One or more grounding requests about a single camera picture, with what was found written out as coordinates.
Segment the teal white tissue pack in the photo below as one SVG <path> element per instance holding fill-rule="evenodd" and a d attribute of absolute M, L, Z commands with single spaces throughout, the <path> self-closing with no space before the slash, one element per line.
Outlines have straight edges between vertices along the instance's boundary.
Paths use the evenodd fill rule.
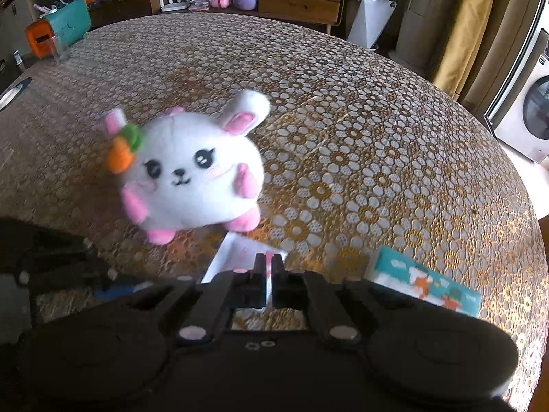
<path fill-rule="evenodd" d="M 444 275 L 400 254 L 380 247 L 370 259 L 366 279 L 434 305 L 479 317 L 482 296 Z"/>

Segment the patterned lace tablecloth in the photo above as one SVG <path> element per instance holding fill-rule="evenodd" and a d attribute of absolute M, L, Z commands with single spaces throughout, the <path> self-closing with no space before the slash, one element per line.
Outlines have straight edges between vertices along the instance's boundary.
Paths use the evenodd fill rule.
<path fill-rule="evenodd" d="M 202 273 L 223 232 L 155 247 L 122 210 L 102 116 L 144 124 L 179 106 L 218 114 L 244 88 L 272 110 L 251 133 L 265 164 L 254 239 L 293 268 L 361 275 L 382 245 L 477 290 L 519 366 L 525 410 L 541 375 L 548 269 L 513 162 L 472 114 L 415 73 L 333 36 L 251 16 L 174 13 L 90 32 L 43 60 L 1 113 L 1 212 L 88 237 L 118 270 Z"/>

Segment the white washing machine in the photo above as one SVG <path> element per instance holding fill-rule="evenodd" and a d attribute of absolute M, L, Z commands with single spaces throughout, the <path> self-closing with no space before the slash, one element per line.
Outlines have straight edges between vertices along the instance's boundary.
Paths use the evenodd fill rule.
<path fill-rule="evenodd" d="M 548 157 L 548 0 L 536 0 L 527 26 L 485 119 L 496 139 L 541 164 Z"/>

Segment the white plant pot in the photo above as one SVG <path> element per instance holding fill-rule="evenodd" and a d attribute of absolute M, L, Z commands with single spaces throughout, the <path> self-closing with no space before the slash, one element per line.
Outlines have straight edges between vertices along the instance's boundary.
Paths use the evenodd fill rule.
<path fill-rule="evenodd" d="M 347 41 L 372 49 L 395 11 L 392 0 L 361 0 Z"/>

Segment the yellow curtain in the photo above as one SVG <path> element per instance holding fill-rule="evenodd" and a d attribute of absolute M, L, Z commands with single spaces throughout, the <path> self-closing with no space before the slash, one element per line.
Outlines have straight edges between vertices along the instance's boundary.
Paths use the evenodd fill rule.
<path fill-rule="evenodd" d="M 459 0 L 432 83 L 456 101 L 480 49 L 494 0 Z"/>

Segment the white bunny plush toy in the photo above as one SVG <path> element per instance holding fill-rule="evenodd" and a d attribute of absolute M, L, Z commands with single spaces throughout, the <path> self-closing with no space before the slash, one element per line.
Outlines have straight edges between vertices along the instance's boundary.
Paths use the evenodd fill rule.
<path fill-rule="evenodd" d="M 121 109 L 105 114 L 108 168 L 125 213 L 150 243 L 215 224 L 233 232 L 259 225 L 264 169 L 247 135 L 270 110 L 264 94 L 246 89 L 219 117 L 176 107 L 138 126 Z"/>

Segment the white pink paper tag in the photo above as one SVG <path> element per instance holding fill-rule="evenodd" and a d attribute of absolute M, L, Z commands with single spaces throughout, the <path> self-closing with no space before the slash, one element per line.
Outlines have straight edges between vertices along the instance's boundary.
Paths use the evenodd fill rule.
<path fill-rule="evenodd" d="M 280 255 L 282 261 L 285 261 L 288 252 L 283 249 L 273 248 L 237 232 L 228 232 L 201 283 L 210 283 L 218 273 L 252 271 L 257 254 L 264 254 L 266 257 L 266 277 L 259 300 L 252 302 L 252 308 L 262 309 L 268 305 L 272 295 L 272 257 Z"/>

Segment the white standing air conditioner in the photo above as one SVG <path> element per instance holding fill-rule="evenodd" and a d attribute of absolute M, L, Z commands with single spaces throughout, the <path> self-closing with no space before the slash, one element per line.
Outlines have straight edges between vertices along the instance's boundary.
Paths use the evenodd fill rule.
<path fill-rule="evenodd" d="M 392 59 L 420 76 L 426 71 L 440 31 L 438 20 L 444 0 L 409 0 Z"/>

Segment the teal orange tissue box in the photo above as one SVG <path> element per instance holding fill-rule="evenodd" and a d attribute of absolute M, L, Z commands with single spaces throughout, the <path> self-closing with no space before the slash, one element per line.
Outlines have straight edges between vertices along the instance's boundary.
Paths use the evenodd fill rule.
<path fill-rule="evenodd" d="M 38 59 L 51 54 L 51 40 L 56 37 L 65 47 L 83 39 L 91 28 L 85 0 L 72 0 L 55 12 L 45 14 L 25 29 L 32 53 Z"/>

